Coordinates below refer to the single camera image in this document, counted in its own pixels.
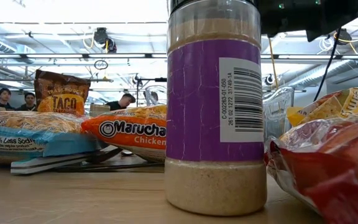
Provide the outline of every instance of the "plastic wrapper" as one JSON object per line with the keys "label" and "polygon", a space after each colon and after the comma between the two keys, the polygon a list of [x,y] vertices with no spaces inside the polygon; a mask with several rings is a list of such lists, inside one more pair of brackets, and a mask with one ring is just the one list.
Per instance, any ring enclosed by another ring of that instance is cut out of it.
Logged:
{"label": "plastic wrapper", "polygon": [[90,86],[90,80],[37,70],[34,81],[37,110],[84,115]]}
{"label": "plastic wrapper", "polygon": [[294,127],[316,119],[358,116],[358,88],[326,95],[304,108],[289,108],[287,114]]}
{"label": "plastic wrapper", "polygon": [[266,147],[268,173],[283,190],[327,223],[358,223],[358,116],[301,124]]}
{"label": "plastic wrapper", "polygon": [[96,150],[82,133],[83,118],[71,114],[0,111],[0,164]]}
{"label": "plastic wrapper", "polygon": [[99,140],[126,149],[151,162],[165,159],[167,106],[116,110],[91,118],[82,128]]}

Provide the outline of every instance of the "wooden table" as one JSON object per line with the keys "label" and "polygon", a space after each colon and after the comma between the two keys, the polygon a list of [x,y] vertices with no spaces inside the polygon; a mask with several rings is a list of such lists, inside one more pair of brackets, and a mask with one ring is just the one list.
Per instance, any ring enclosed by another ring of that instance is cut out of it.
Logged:
{"label": "wooden table", "polygon": [[[109,161],[125,164],[138,157]],[[171,206],[164,196],[163,168],[110,173],[44,172],[12,176],[0,168],[0,223],[322,223],[308,207],[268,177],[265,209],[245,217],[206,217]]]}

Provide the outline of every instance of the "barcode label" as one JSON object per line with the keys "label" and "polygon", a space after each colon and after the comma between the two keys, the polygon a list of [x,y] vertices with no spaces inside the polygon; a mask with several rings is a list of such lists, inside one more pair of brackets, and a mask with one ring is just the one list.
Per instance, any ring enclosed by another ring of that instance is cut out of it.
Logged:
{"label": "barcode label", "polygon": [[260,67],[238,58],[219,59],[221,142],[263,142]]}

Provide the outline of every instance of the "man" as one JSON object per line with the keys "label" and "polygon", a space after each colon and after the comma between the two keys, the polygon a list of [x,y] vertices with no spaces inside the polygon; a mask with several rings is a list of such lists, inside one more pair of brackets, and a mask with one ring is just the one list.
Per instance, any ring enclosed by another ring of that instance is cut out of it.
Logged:
{"label": "man", "polygon": [[110,111],[126,109],[131,103],[135,103],[136,99],[129,93],[125,93],[119,101],[106,103],[110,106]]}
{"label": "man", "polygon": [[24,94],[24,101],[21,107],[16,108],[17,111],[37,111],[37,105],[35,102],[35,95],[34,93],[25,93]]}
{"label": "man", "polygon": [[15,108],[11,107],[8,103],[11,99],[11,91],[7,88],[0,89],[0,111],[14,111]]}

